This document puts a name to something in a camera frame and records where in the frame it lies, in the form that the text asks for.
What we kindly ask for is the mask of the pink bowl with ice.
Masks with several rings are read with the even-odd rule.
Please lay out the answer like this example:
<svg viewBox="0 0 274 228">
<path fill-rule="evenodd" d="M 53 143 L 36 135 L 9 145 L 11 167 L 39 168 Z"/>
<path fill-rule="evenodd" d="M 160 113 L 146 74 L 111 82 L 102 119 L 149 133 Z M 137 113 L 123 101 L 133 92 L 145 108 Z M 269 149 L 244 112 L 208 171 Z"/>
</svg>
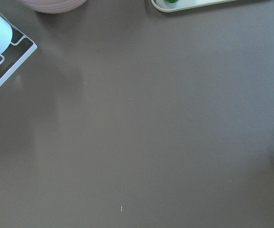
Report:
<svg viewBox="0 0 274 228">
<path fill-rule="evenodd" d="M 37 12 L 57 14 L 74 10 L 86 0 L 19 0 L 24 6 Z"/>
</svg>

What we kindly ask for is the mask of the white serving tray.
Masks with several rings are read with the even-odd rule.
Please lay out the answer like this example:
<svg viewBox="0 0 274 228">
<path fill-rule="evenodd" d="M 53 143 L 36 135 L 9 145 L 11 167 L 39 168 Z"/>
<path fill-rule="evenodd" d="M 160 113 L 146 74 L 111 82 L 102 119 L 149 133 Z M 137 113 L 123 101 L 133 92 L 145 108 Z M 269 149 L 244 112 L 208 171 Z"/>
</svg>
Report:
<svg viewBox="0 0 274 228">
<path fill-rule="evenodd" d="M 227 2 L 233 2 L 233 0 L 179 0 L 178 2 L 175 2 L 173 4 L 168 3 L 165 0 L 151 0 L 152 5 L 157 10 L 166 13 L 189 10 Z"/>
</svg>

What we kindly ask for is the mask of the green lime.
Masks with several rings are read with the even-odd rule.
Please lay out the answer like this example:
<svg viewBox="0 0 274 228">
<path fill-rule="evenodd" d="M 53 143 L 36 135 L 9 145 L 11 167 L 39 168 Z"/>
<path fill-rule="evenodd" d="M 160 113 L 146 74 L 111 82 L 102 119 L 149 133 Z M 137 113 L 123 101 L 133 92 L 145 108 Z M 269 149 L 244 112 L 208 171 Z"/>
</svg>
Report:
<svg viewBox="0 0 274 228">
<path fill-rule="evenodd" d="M 168 2 L 168 3 L 175 3 L 175 2 L 178 2 L 178 0 L 165 0 L 166 2 Z"/>
</svg>

